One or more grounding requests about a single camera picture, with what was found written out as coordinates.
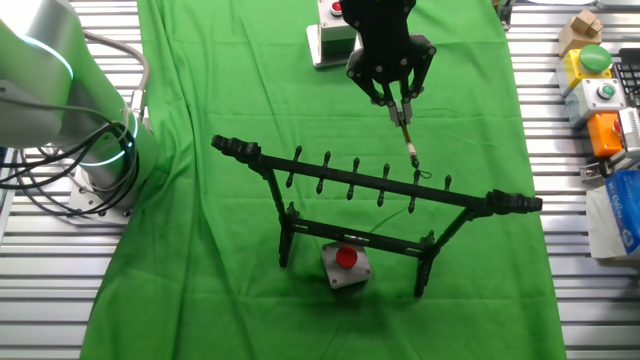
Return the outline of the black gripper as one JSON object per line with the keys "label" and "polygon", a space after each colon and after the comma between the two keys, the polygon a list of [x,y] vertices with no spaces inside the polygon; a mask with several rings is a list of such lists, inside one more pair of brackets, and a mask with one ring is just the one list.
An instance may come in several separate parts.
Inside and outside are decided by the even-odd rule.
{"label": "black gripper", "polygon": [[435,46],[422,34],[411,34],[408,17],[415,0],[341,0],[346,23],[360,35],[361,48],[352,53],[347,76],[373,105],[386,107],[396,127],[402,115],[389,83],[400,81],[404,123],[413,115],[411,101],[424,91]]}

